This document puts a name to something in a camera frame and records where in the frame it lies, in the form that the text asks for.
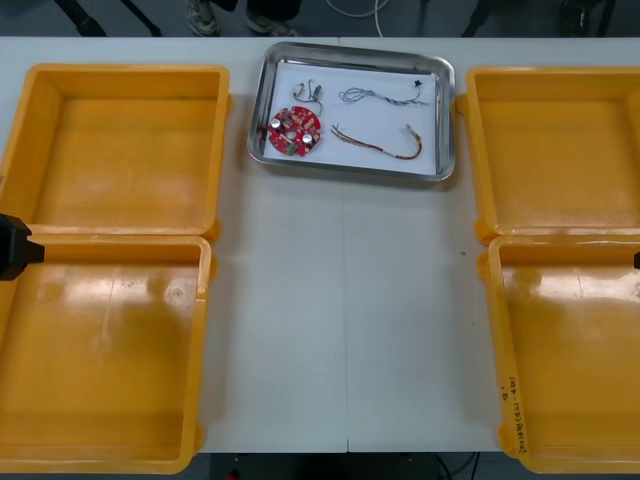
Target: wire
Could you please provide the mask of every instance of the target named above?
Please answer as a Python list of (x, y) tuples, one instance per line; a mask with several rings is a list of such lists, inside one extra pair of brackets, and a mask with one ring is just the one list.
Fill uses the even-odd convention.
[(382, 30), (380, 30), (380, 21), (378, 20), (378, 2), (380, 0), (376, 0), (376, 3), (373, 6), (373, 18), (376, 21), (376, 30), (378, 30), (378, 35), (380, 35), (380, 38), (384, 38), (384, 35), (382, 35)]
[(307, 93), (306, 100), (303, 98), (300, 98), (300, 94), (304, 92), (304, 83), (299, 83), (296, 89), (293, 90), (293, 98), (297, 102), (301, 102), (301, 103), (317, 103), (318, 105), (320, 105), (320, 113), (318, 113), (318, 115), (322, 115), (322, 111), (324, 110), (324, 105), (320, 100), (318, 100), (320, 93), (322, 92), (322, 86), (318, 85), (316, 87), (316, 91), (313, 91), (311, 90), (311, 82), (313, 82), (313, 79), (309, 79), (309, 81), (307, 82), (307, 85), (309, 87), (309, 93)]
[(473, 452), (471, 455), (469, 455), (469, 457), (464, 461), (462, 465), (460, 465), (455, 470), (451, 470), (451, 476), (455, 477), (457, 474), (465, 470), (471, 464), (473, 459), (476, 458), (476, 455), (479, 455), (478, 452)]
[(447, 480), (453, 480), (453, 477), (451, 476), (451, 472), (447, 468), (447, 464), (444, 463), (444, 460), (442, 460), (442, 458), (440, 458), (440, 455), (436, 454), (436, 460), (438, 460), (438, 463), (440, 464), (444, 472), (447, 474)]
[(332, 9), (334, 9), (336, 12), (340, 13), (341, 15), (344, 15), (345, 17), (349, 17), (349, 18), (367, 18), (370, 17), (371, 15), (374, 16), (374, 19), (376, 21), (376, 30), (378, 30), (378, 35), (380, 35), (380, 38), (384, 38), (384, 36), (382, 35), (382, 31), (380, 30), (380, 23), (378, 21), (378, 12), (380, 10), (382, 10), (384, 7), (387, 6), (387, 4), (390, 2), (391, 0), (384, 0), (380, 5), (378, 5), (380, 3), (380, 0), (376, 0), (375, 1), (375, 5), (373, 7), (373, 10), (371, 10), (370, 12), (365, 12), (365, 13), (349, 13), (349, 12), (345, 12), (344, 10), (340, 10), (338, 7), (336, 7), (333, 3), (331, 3), (331, 0), (326, 0), (327, 5), (329, 5)]
[(476, 478), (476, 470), (478, 469), (478, 460), (480, 460), (480, 452), (478, 452), (478, 455), (476, 455), (476, 461), (473, 464), (473, 471), (471, 472), (470, 480), (473, 480), (474, 478)]
[(366, 13), (349, 13), (349, 12), (345, 12), (344, 10), (340, 10), (333, 3), (331, 3), (331, 0), (326, 0), (327, 5), (329, 5), (331, 8), (333, 8), (336, 12), (344, 15), (345, 17), (350, 17), (350, 18), (367, 18), (367, 17), (370, 17), (371, 15), (374, 15), (376, 13), (376, 11), (382, 10), (387, 5), (387, 3), (389, 3), (390, 1), (391, 0), (385, 0), (384, 2), (382, 2), (382, 5), (376, 6), (376, 8), (374, 8), (370, 12), (366, 12)]
[(396, 100), (395, 98), (387, 97), (380, 93), (374, 92), (373, 90), (365, 90), (364, 88), (360, 87), (351, 87), (344, 92), (338, 93), (338, 96), (340, 97), (340, 100), (345, 103), (359, 102), (365, 97), (376, 97), (384, 100), (387, 103), (390, 103), (391, 105), (396, 105), (399, 107), (403, 107), (405, 105), (428, 105), (427, 102), (418, 100), (418, 98), (422, 94), (422, 82), (420, 82), (420, 80), (416, 80), (415, 88), (417, 90), (415, 97), (408, 100)]
[(336, 137), (338, 137), (343, 142), (350, 143), (351, 145), (355, 145), (357, 147), (371, 148), (372, 150), (377, 150), (380, 153), (384, 153), (385, 155), (389, 155), (391, 157), (397, 158), (398, 160), (413, 160), (414, 158), (417, 158), (418, 155), (420, 155), (420, 153), (422, 152), (422, 137), (420, 137), (420, 135), (418, 135), (413, 130), (413, 128), (411, 128), (411, 125), (407, 124), (406, 127), (407, 127), (407, 130), (409, 130), (409, 133), (415, 139), (416, 143), (418, 144), (418, 151), (413, 155), (396, 155), (394, 153), (387, 152), (384, 148), (378, 147), (377, 145), (356, 140), (355, 138), (342, 133), (340, 131), (339, 125), (331, 125), (331, 133), (333, 133)]

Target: plastic bin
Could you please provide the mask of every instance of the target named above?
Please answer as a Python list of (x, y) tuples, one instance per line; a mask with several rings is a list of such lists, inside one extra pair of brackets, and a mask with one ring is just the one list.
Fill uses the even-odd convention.
[(640, 472), (640, 237), (500, 237), (487, 288), (504, 451), (536, 472)]
[(474, 68), (467, 88), (480, 241), (640, 234), (640, 68)]
[(33, 241), (45, 263), (0, 282), (0, 471), (182, 470), (202, 442), (209, 244)]
[(38, 65), (0, 172), (0, 211), (34, 233), (215, 236), (229, 73)]

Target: black cable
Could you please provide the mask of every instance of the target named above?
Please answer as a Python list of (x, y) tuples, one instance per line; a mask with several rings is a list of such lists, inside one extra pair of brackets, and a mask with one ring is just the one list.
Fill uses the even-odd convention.
[(478, 469), (478, 460), (480, 460), (480, 452), (478, 452), (478, 455), (476, 455), (476, 461), (473, 464), (473, 471), (471, 472), (470, 480), (473, 480), (474, 478), (476, 478), (476, 470)]
[(467, 458), (464, 463), (462, 465), (460, 465), (458, 468), (456, 468), (455, 470), (451, 471), (451, 476), (455, 477), (457, 474), (459, 474), (461, 471), (463, 471), (464, 469), (466, 469), (469, 464), (471, 462), (473, 462), (473, 459), (476, 457), (477, 452), (473, 452), (471, 455), (469, 455), (469, 458)]
[(447, 464), (444, 463), (444, 460), (442, 460), (442, 458), (440, 458), (440, 455), (436, 454), (436, 460), (438, 460), (438, 463), (440, 464), (444, 472), (447, 474), (447, 479), (453, 480), (453, 477), (451, 476), (451, 472), (447, 468)]

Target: stainless steel tray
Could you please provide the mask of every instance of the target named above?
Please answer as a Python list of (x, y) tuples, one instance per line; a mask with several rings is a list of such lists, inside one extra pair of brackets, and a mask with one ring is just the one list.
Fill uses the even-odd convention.
[[(265, 157), (267, 124), (275, 87), (278, 66), (281, 63), (296, 63), (320, 67), (349, 70), (371, 70), (405, 74), (433, 74), (436, 77), (436, 132), (435, 175), (394, 172), (369, 167), (352, 167), (301, 160)], [(265, 54), (258, 94), (249, 130), (248, 148), (258, 162), (272, 165), (298, 165), (349, 172), (413, 178), (436, 182), (444, 180), (453, 172), (455, 152), (451, 102), (455, 95), (453, 67), (444, 59), (411, 53), (367, 50), (361, 48), (334, 47), (306, 43), (283, 42), (269, 48)]]

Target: red circuit board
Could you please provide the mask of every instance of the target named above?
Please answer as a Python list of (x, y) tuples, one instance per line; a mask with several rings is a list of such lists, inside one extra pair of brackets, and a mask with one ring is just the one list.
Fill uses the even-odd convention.
[(320, 120), (308, 108), (283, 108), (269, 121), (269, 141), (285, 155), (304, 156), (320, 140)]

